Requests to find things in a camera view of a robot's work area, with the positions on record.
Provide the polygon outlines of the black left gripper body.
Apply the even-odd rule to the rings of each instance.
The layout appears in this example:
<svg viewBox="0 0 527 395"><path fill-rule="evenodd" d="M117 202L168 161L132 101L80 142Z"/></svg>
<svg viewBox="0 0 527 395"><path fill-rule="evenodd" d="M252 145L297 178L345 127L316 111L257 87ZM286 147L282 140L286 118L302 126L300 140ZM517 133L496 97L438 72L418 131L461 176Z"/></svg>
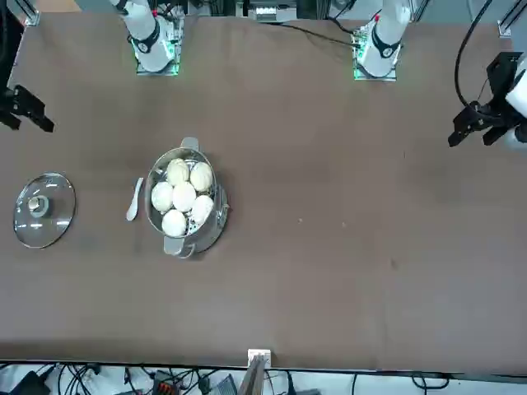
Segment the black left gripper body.
<svg viewBox="0 0 527 395"><path fill-rule="evenodd" d="M520 117L520 113L506 101L520 60L521 52L500 52L487 66L492 98L479 109L485 120L512 120Z"/></svg>

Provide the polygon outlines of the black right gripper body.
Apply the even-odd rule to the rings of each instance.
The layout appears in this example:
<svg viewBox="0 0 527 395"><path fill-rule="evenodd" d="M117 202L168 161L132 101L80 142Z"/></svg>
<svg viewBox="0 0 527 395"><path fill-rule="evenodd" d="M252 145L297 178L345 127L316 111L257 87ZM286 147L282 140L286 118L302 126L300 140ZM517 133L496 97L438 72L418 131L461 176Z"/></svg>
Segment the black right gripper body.
<svg viewBox="0 0 527 395"><path fill-rule="evenodd" d="M20 85L6 86L1 89L1 115L18 115L20 113Z"/></svg>

